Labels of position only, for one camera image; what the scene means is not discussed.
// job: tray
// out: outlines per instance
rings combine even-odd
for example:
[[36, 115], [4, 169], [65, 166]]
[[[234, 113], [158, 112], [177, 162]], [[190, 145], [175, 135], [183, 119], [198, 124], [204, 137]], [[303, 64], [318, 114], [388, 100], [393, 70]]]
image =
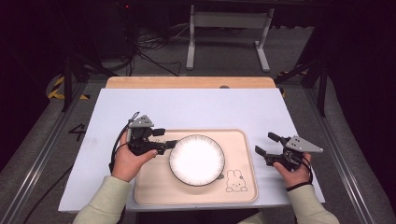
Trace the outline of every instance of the tray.
[[215, 140], [224, 153], [222, 175], [213, 183], [194, 187], [182, 183], [169, 166], [170, 150], [147, 162], [136, 177], [134, 198], [142, 205], [183, 203], [246, 203], [257, 198], [257, 185], [245, 134], [237, 129], [167, 130], [150, 141], [178, 140], [201, 134]]

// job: cartoon rabbit print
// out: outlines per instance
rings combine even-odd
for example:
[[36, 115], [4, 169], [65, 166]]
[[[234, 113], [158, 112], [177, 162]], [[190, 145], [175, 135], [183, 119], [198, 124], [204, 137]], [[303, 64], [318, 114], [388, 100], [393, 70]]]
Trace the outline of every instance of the cartoon rabbit print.
[[246, 183], [241, 171], [239, 170], [229, 170], [227, 172], [227, 192], [240, 192], [248, 191], [246, 188]]

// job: hand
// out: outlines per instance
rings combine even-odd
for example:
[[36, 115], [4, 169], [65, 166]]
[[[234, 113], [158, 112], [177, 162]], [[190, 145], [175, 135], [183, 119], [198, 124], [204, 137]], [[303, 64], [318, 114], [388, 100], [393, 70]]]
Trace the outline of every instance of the hand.
[[[309, 164], [307, 164], [306, 161], [311, 162], [311, 154], [305, 152], [303, 156], [306, 158], [306, 160], [303, 160], [303, 162], [309, 167]], [[288, 171], [279, 162], [274, 162], [274, 167], [282, 175], [286, 188], [290, 188], [309, 181], [309, 171], [304, 165], [300, 165], [300, 167], [294, 172]]]
[[157, 156], [158, 151], [153, 149], [143, 155], [136, 156], [126, 145], [126, 132], [121, 136], [120, 147], [117, 150], [112, 176], [130, 182], [139, 172], [144, 163]]

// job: white metal frame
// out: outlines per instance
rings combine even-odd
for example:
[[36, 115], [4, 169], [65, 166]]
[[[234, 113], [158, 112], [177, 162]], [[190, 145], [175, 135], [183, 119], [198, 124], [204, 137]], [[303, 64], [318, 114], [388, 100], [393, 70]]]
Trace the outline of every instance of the white metal frame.
[[187, 70], [192, 70], [194, 67], [195, 27], [232, 27], [262, 29], [262, 39], [260, 41], [255, 41], [255, 47], [262, 65], [262, 71], [269, 72], [270, 67], [262, 47], [264, 46], [273, 15], [273, 8], [269, 9], [267, 13], [195, 12], [194, 5], [191, 5], [190, 44], [187, 53]]

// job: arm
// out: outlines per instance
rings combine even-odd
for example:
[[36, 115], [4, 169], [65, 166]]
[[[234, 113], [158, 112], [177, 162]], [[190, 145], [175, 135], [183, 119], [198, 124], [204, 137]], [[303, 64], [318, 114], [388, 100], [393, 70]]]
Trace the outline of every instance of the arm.
[[[304, 157], [311, 162], [309, 153], [305, 153]], [[319, 202], [314, 187], [309, 183], [309, 172], [305, 166], [301, 165], [294, 172], [289, 172], [279, 162], [275, 162], [274, 167], [283, 176], [298, 223], [339, 223], [337, 217]]]
[[129, 183], [144, 163], [157, 155], [151, 150], [136, 156], [126, 143], [126, 133], [120, 139], [121, 147], [117, 151], [111, 176], [106, 176], [99, 190], [76, 216], [73, 223], [117, 223], [131, 191]]

